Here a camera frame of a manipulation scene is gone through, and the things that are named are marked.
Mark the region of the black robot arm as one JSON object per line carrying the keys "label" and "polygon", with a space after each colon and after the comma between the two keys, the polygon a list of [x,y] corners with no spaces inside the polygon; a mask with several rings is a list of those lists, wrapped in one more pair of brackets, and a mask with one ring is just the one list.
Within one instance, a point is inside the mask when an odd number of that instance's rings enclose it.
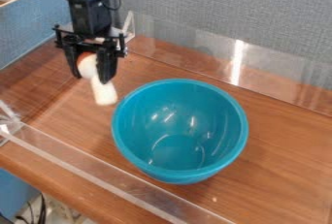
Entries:
{"label": "black robot arm", "polygon": [[117,74],[118,58],[128,55],[126,35],[112,33],[112,12],[122,5],[110,6],[110,0],[66,0],[71,27],[57,24],[57,47],[63,49],[73,75],[82,78],[78,60],[85,52],[97,55],[100,80],[106,84]]}

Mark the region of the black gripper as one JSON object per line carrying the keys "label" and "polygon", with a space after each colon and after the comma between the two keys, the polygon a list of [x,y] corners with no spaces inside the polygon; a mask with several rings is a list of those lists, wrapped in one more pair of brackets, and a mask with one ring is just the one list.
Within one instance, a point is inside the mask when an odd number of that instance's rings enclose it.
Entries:
{"label": "black gripper", "polygon": [[112,25],[94,35],[79,34],[73,25],[54,26],[57,47],[63,50],[71,74],[81,79],[78,58],[83,52],[98,53],[98,74],[102,84],[106,84],[117,74],[118,58],[128,55],[125,39],[128,36]]}

